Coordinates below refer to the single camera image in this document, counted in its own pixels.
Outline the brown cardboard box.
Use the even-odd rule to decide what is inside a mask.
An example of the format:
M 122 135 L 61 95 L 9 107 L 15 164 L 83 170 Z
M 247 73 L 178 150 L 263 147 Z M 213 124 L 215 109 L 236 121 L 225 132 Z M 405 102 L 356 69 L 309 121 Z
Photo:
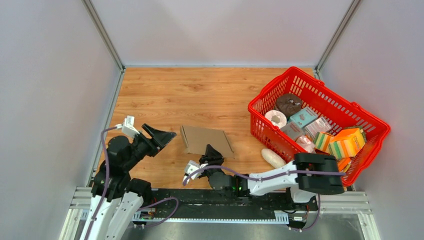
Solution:
M 225 158 L 233 158 L 234 150 L 230 140 L 223 130 L 198 126 L 182 125 L 180 134 L 187 154 L 204 155 L 207 145 L 211 145 Z

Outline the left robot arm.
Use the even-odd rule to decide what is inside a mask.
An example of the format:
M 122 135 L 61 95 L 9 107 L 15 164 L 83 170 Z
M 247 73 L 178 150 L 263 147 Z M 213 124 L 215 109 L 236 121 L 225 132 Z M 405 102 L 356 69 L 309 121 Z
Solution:
M 152 203 L 151 183 L 131 178 L 130 170 L 145 157 L 155 157 L 177 134 L 146 123 L 142 129 L 148 137 L 125 123 L 101 132 L 104 161 L 93 180 L 89 214 L 80 239 L 118 240 L 135 212 Z

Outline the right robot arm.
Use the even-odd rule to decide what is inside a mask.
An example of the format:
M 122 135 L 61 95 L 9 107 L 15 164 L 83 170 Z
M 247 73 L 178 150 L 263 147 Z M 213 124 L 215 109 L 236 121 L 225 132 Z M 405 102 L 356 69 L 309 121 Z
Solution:
M 191 179 L 208 179 L 209 186 L 231 197 L 261 197 L 276 190 L 289 189 L 286 205 L 299 209 L 316 195 L 344 193 L 342 176 L 335 157 L 325 154 L 300 152 L 281 167 L 260 173 L 225 173 L 223 155 L 210 144 L 204 155 L 193 166 L 200 170 Z

